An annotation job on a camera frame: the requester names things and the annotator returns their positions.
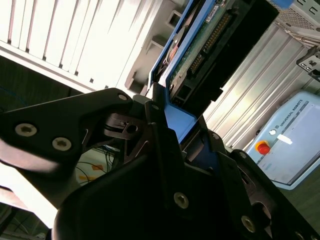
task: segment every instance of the screw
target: screw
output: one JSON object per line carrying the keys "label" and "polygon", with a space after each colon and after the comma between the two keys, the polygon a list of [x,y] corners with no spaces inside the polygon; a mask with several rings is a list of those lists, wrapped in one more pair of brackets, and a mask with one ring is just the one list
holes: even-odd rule
{"label": "screw", "polygon": [[239,155],[243,158],[243,159],[246,159],[247,156],[243,153],[243,152],[239,152]]}
{"label": "screw", "polygon": [[186,209],[189,206],[189,200],[186,195],[184,195],[182,192],[176,192],[173,195],[173,199],[175,204],[177,204],[180,208]]}
{"label": "screw", "polygon": [[122,95],[122,94],[119,94],[118,97],[124,101],[128,99],[125,95]]}
{"label": "screw", "polygon": [[170,86],[169,86],[169,92],[171,92],[172,91],[172,89],[174,89],[174,84],[171,84]]}
{"label": "screw", "polygon": [[305,238],[301,235],[300,232],[295,231],[294,233],[295,233],[295,235],[298,237],[299,240],[305,240]]}
{"label": "screw", "polygon": [[37,133],[37,128],[29,123],[21,123],[14,130],[16,134],[23,137],[31,137]]}
{"label": "screw", "polygon": [[65,137],[57,137],[52,141],[52,146],[59,151],[68,151],[72,144],[70,140],[66,139]]}
{"label": "screw", "polygon": [[212,136],[213,136],[215,139],[217,139],[217,140],[219,139],[218,134],[216,134],[215,132],[212,133]]}
{"label": "screw", "polygon": [[159,110],[159,107],[158,107],[157,105],[152,104],[152,107],[153,107],[155,110]]}
{"label": "screw", "polygon": [[256,231],[256,227],[254,225],[254,223],[252,222],[252,220],[248,217],[243,215],[241,217],[241,222],[243,224],[243,226],[250,232],[250,233],[254,233]]}

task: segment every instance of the cable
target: cable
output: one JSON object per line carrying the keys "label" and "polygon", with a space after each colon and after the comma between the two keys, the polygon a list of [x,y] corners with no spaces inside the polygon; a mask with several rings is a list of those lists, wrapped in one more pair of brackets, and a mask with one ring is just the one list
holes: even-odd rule
{"label": "cable", "polygon": [[111,159],[110,159],[110,156],[111,156],[111,154],[110,154],[110,152],[108,153],[108,162],[109,162],[109,164],[112,166],[112,161],[111,161]]}
{"label": "cable", "polygon": [[3,88],[2,86],[0,86],[0,90],[2,90],[4,92],[6,92],[7,94],[15,97],[15,99],[19,100],[25,107],[28,106],[27,103],[21,97],[19,97],[17,94],[15,94],[14,92],[9,91],[9,90]]}
{"label": "cable", "polygon": [[22,224],[24,224],[24,222],[27,221],[28,218],[29,218],[32,214],[33,214],[33,213],[30,212],[30,214],[29,214],[28,216],[26,216],[26,218],[23,219],[23,220],[19,223],[19,225],[15,228],[14,232],[17,231],[17,229],[18,229]]}
{"label": "cable", "polygon": [[108,152],[104,152],[104,154],[105,154],[106,171],[109,172],[109,164],[108,164],[108,159],[107,159]]}
{"label": "cable", "polygon": [[94,165],[90,162],[86,162],[86,161],[78,161],[78,164],[89,164],[89,165],[92,165],[94,167],[96,167],[97,169],[100,169],[102,172],[104,172],[105,174],[107,173],[105,170],[103,170],[101,167],[97,166],[97,165]]}
{"label": "cable", "polygon": [[21,222],[19,222],[19,220],[18,219],[16,219],[15,217],[13,218],[18,224],[20,224],[20,226],[25,230],[25,232],[27,233],[27,234],[29,234],[29,232],[28,232],[28,230],[26,229],[26,227],[24,226],[24,225],[22,225],[21,224]]}
{"label": "cable", "polygon": [[86,183],[88,184],[90,182],[90,179],[89,179],[88,175],[80,167],[75,166],[75,168],[79,169],[86,176],[86,179],[87,179]]}
{"label": "cable", "polygon": [[111,166],[111,169],[112,169],[112,163],[111,163],[111,160],[110,160],[110,152],[108,152],[108,161],[106,163],[108,166],[110,165]]}
{"label": "cable", "polygon": [[118,152],[120,152],[119,149],[117,149],[117,148],[112,148],[112,147],[110,147],[110,146],[108,146],[108,145],[103,145],[102,148],[105,148],[108,152],[112,152],[112,153],[118,153]]}

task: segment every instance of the circuit board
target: circuit board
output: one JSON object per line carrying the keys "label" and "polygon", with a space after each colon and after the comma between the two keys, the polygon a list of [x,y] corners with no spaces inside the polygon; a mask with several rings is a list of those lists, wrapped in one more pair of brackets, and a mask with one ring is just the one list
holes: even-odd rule
{"label": "circuit board", "polygon": [[[172,88],[174,86],[174,88],[178,90],[179,85],[181,85],[187,77],[187,73],[195,74],[197,72],[201,63],[206,59],[206,55],[210,53],[215,42],[232,19],[232,15],[228,10],[231,9],[233,4],[234,1],[229,1],[226,5],[222,3],[213,6],[197,36],[175,69],[170,79]],[[170,97],[173,98],[175,93],[176,91],[171,92]],[[181,106],[187,95],[188,92],[182,89],[181,93],[174,97],[172,103]]]}

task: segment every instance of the vent slot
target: vent slot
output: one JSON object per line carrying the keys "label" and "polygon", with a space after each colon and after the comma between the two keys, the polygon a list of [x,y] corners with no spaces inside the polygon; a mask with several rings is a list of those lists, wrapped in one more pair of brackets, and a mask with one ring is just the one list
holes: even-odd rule
{"label": "vent slot", "polygon": [[[292,8],[281,9],[277,5],[275,5],[273,2],[269,0],[268,2],[279,11],[278,19],[286,23],[287,26],[292,26],[295,28],[302,28],[302,29],[309,29],[309,30],[316,29],[316,27],[312,23],[310,23],[308,20],[306,20],[303,16],[301,16]],[[301,5],[304,5],[305,2],[306,2],[305,0],[298,0],[298,3]]]}
{"label": "vent slot", "polygon": [[309,9],[309,12],[316,15],[316,13],[318,12],[317,9],[315,9],[313,6]]}

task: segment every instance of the red emergency stop button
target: red emergency stop button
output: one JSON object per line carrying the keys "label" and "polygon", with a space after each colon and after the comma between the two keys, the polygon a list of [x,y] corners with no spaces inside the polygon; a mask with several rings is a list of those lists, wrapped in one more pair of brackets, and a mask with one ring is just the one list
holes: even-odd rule
{"label": "red emergency stop button", "polygon": [[257,142],[255,149],[262,155],[266,155],[270,152],[270,147],[266,141]]}

